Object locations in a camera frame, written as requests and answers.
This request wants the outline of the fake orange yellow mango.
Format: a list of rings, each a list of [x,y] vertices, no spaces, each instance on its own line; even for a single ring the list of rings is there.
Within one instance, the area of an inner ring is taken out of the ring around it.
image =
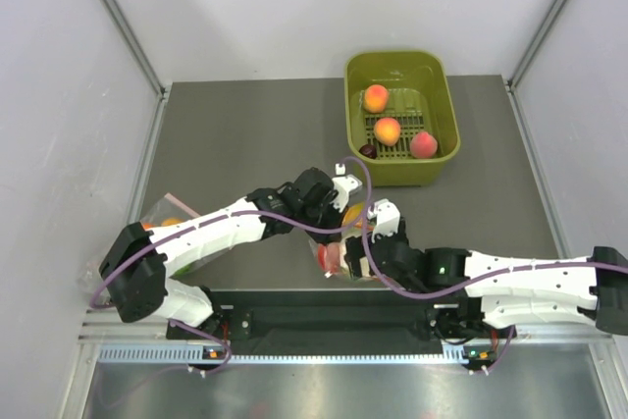
[[[345,212],[341,225],[343,227],[361,229],[363,225],[364,203],[351,205]]]

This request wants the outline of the clear zip bag red seal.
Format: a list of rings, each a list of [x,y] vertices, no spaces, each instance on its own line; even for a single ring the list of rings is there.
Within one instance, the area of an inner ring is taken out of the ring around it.
[[[352,226],[340,234],[339,241],[327,245],[310,242],[315,260],[326,278],[337,277],[358,282],[377,278],[362,245],[363,224],[366,224],[367,243],[372,245],[379,236],[397,234],[400,212],[389,200],[381,199],[368,210],[367,219],[364,219],[364,207],[364,203],[348,207],[341,225],[344,227],[352,223]]]

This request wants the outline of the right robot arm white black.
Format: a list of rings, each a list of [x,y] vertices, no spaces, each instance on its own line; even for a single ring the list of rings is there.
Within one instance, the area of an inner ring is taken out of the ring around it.
[[[597,246],[573,259],[522,259],[460,248],[415,249],[406,236],[349,236],[340,266],[397,294],[434,303],[434,333],[475,338],[519,324],[577,323],[627,333],[627,259]]]

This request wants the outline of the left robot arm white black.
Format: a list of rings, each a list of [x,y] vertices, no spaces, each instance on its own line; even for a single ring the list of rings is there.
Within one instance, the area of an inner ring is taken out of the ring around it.
[[[170,226],[124,227],[99,267],[109,299],[124,323],[149,316],[176,320],[208,338],[222,328],[223,313],[205,287],[178,276],[195,263],[237,245],[301,228],[317,243],[340,239],[340,228],[360,180],[310,168],[295,181],[258,188],[230,206]]]

